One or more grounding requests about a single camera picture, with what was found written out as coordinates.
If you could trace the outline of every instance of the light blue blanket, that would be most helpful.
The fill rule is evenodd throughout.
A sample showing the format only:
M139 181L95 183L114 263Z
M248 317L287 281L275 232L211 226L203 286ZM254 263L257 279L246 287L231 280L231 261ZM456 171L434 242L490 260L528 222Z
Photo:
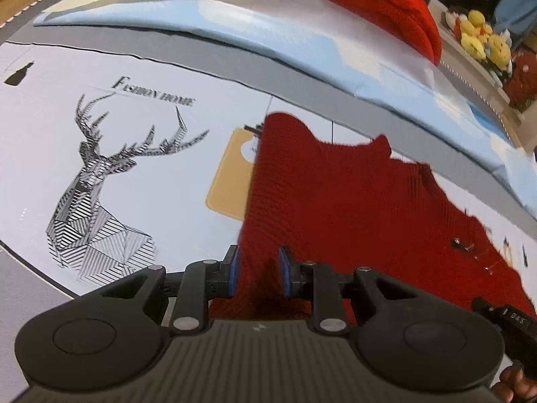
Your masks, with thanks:
M534 161L481 125L466 104L454 106L439 91L402 74L395 65L387 64L386 59L376 62L374 55L352 55L352 44L347 40L342 48L342 42L305 25L211 0L116 2L63 13L44 13L34 24L128 26L188 32L281 60L426 128L491 171L537 218ZM415 53L410 48L407 52ZM426 79L430 69L426 69L428 61L425 58L423 61Z

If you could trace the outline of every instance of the deer print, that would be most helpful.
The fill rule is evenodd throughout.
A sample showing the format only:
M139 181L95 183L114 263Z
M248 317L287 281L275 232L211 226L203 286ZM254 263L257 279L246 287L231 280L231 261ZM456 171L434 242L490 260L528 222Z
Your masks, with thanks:
M206 130L183 142L187 128L176 107L179 127L169 141L165 139L158 147L152 147L155 137L155 126L152 126L141 144L129 147L125 144L116 154L103 156L99 150L102 138L99 124L108 112L91 124L88 114L95 104L112 95L92 100L84 107L84 95L79 99L75 122L85 137L79 148L83 166L61 196L47 227L49 249L58 265L77 270L79 279L97 285L127 276L155 261L151 236L126 226L101 206L99 195L105 178L131 170L136 166L135 157L179 153L196 145L209 132Z

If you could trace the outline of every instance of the mattress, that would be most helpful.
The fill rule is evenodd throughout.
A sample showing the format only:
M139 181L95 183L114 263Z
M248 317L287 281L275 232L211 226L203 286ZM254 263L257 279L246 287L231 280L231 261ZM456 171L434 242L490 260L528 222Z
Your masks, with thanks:
M389 107L221 41L134 27L36 27L35 17L55 1L0 29L0 245L7 252L0 262L11 265L0 277L17 273L16 261L34 278L23 287L30 294L19 299L20 317L7 319L15 325L2 353L10 353L21 317L39 312L36 298L54 289L82 295L151 263L170 272L221 260L237 241L243 203L239 195L229 208L218 197L220 172L237 162L247 172L255 139L245 126L277 110L322 141L364 144L384 134L394 157L429 163L449 199L482 221L537 296L537 221L449 141ZM237 151L238 137L245 139ZM23 385L14 359L4 364L9 400Z

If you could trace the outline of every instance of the black device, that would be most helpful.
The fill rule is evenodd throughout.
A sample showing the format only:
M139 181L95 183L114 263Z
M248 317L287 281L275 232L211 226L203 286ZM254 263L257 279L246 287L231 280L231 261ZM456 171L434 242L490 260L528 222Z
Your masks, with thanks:
M515 310L476 303L502 338L480 314L371 268L338 274L285 247L279 262L285 296L310 301L309 320L208 318L209 300L236 293L237 246L222 262L152 265L34 317L15 341L30 384L15 401L493 403L506 334L535 359L535 339L509 327L525 325L506 318Z
M474 299L472 309L495 324L503 336L507 355L524 366L526 377L537 380L537 322L513 306L495 307L481 297ZM515 398L513 403L522 400Z

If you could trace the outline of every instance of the bed sheet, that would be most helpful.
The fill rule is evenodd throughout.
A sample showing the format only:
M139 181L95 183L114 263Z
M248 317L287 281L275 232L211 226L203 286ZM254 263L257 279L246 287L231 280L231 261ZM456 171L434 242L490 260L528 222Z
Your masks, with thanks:
M282 9L283 2L291 15ZM537 216L533 159L481 125L426 59L326 0L99 0L42 14L36 25L189 32L282 60L425 127L491 171Z
M30 62L33 65L22 74ZM84 252L92 248L105 255L108 265L114 261L106 268L97 262L96 256L102 256L93 255L93 264L84 268L93 275L82 274L87 255L78 268L77 263L68 265L72 260L58 262L47 235L62 195L84 167L77 103L82 94L83 108L111 93L115 95L96 103L90 113L95 119L109 111L99 125L103 155L117 153L124 143L143 141L152 125L155 145L169 139L178 126L176 106L188 128L185 141L209 130L206 138L183 152L137 159L132 170L103 181L96 212L106 210L108 221L125 227L119 235L125 237L122 252L128 239L141 249L140 237L150 237L159 252L154 261L169 271L200 257L220 259L241 225L218 207L207 206L224 152L237 129L283 110L303 120L321 140L360 144L384 133L394 157L430 163L449 198L482 221L491 242L520 272L528 294L537 295L535 221L490 173L392 112L273 60L188 36L28 25L0 47L0 240L12 255L66 292L88 292L106 279L103 274L119 277L130 271L129 262L114 259L117 242L107 240L117 231L89 247L79 245L87 246ZM87 210L79 209L82 215ZM85 222L82 218L65 220L54 232L56 239L76 236ZM69 223L74 232L66 227ZM215 237L214 231L221 234ZM110 271L118 267L121 271Z

